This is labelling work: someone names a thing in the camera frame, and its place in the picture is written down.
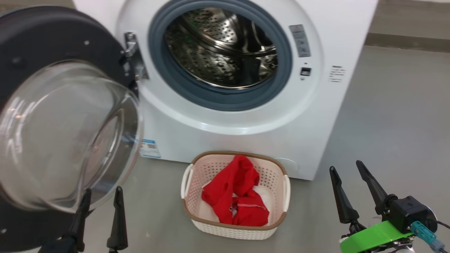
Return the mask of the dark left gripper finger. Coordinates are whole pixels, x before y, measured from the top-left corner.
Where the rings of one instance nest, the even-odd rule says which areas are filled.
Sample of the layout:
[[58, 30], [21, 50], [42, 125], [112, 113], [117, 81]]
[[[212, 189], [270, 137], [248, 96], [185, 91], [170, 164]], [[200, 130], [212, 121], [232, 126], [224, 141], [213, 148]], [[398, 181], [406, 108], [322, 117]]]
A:
[[114, 209], [114, 221], [112, 223], [111, 235], [107, 240], [107, 247], [109, 251], [121, 251], [128, 247], [128, 234], [123, 189], [120, 186], [115, 190]]
[[91, 189], [86, 189], [79, 207], [77, 208], [74, 221], [69, 232], [69, 252], [83, 252], [85, 250], [84, 234], [85, 221], [89, 215], [91, 205]]

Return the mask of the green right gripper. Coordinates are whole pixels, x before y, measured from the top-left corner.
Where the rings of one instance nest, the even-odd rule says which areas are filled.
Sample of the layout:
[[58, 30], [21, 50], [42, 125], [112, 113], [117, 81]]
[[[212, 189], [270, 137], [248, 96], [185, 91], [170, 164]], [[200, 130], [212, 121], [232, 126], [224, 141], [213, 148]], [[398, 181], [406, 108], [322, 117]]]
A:
[[[378, 215], [388, 215], [390, 206], [398, 197], [395, 194], [387, 194], [381, 187], [376, 178], [371, 174], [366, 165], [361, 161], [356, 161], [356, 166], [363, 181], [366, 182], [373, 201], [375, 211]], [[359, 214], [353, 209], [347, 195], [342, 187], [342, 180], [334, 166], [329, 169], [333, 193], [336, 202], [336, 208], [339, 215], [339, 221], [342, 224], [357, 223]], [[405, 238], [412, 236], [412, 232], [401, 233], [389, 221], [370, 226], [367, 229], [340, 240], [340, 250], [342, 253], [361, 253], [365, 251], [383, 251], [402, 245], [408, 242], [402, 242]]]

